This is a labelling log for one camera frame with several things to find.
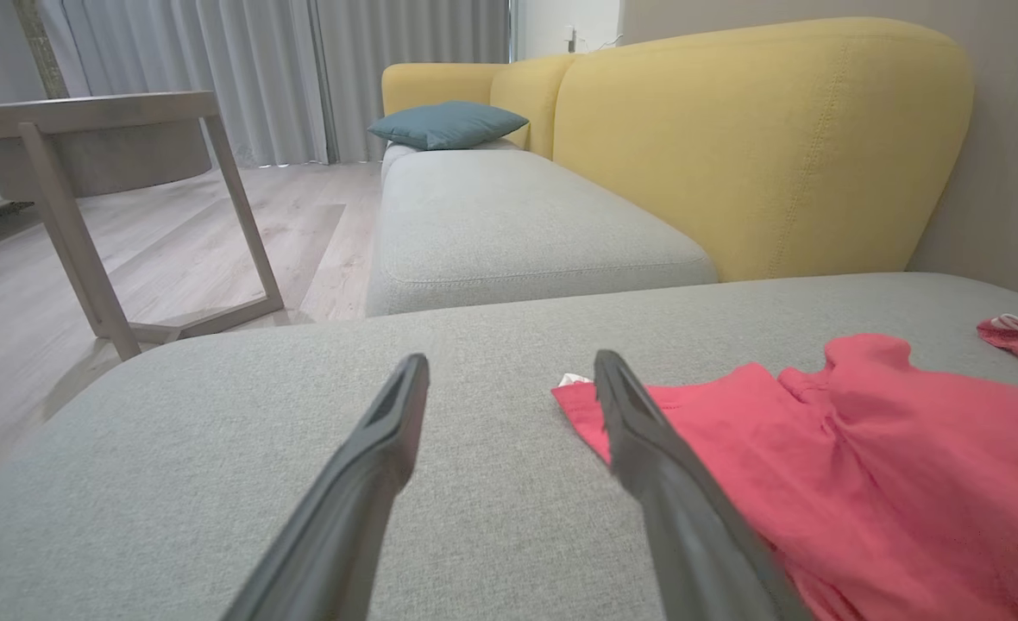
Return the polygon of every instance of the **teal throw pillow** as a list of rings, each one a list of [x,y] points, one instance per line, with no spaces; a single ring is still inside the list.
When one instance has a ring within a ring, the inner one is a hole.
[[[443,102],[396,111],[367,128],[387,138],[418,150],[469,150],[505,136],[528,119],[509,110],[473,102]]]

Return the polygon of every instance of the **wooden table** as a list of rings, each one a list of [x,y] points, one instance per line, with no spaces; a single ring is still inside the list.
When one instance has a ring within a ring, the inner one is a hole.
[[[221,166],[264,296],[181,326],[130,323],[76,200],[209,172],[211,158],[199,119]],[[218,100],[209,91],[0,105],[0,194],[8,201],[35,202],[92,331],[110,338],[122,360],[142,351],[139,342],[218,333],[283,307]]]

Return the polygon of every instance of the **curtain fold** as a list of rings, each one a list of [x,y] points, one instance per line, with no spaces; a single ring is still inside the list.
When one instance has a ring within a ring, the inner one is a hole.
[[[313,0],[319,3],[333,136],[341,161],[380,161],[382,71],[395,63],[505,63],[508,0]]]
[[[214,91],[237,164],[327,161],[307,0],[55,0],[92,95]]]

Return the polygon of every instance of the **floor plank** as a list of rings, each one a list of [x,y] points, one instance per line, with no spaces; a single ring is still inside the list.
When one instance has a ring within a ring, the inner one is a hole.
[[[379,165],[241,177],[286,307],[234,330],[362,318]],[[216,172],[80,208],[130,321],[183,323],[263,294]],[[0,464],[118,362],[91,334],[44,227],[0,240]]]

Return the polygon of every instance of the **sofa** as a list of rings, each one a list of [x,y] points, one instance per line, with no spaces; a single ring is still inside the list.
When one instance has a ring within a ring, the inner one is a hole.
[[[962,48],[892,19],[401,64],[382,90],[387,114],[466,99],[529,123],[494,149],[388,149],[372,316],[901,271],[973,103]]]

